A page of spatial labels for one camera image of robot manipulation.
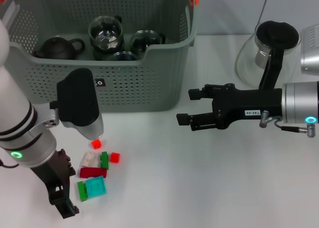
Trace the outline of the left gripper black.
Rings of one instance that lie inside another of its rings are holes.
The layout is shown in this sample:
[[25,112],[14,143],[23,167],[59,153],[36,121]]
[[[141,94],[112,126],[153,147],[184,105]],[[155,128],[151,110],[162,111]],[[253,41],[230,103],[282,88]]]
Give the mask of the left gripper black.
[[45,184],[50,203],[61,216],[69,218],[79,213],[79,209],[70,200],[70,177],[76,175],[70,157],[64,149],[54,151],[42,165],[31,168]]

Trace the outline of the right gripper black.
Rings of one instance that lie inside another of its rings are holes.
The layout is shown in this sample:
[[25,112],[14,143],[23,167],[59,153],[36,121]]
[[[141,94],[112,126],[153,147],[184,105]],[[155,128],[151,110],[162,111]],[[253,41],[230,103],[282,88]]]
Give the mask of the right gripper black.
[[238,120],[261,119],[257,111],[267,111],[269,116],[282,115],[282,89],[239,90],[234,84],[210,85],[188,91],[190,100],[212,100],[211,113],[177,114],[180,126],[190,126],[192,131],[227,129]]

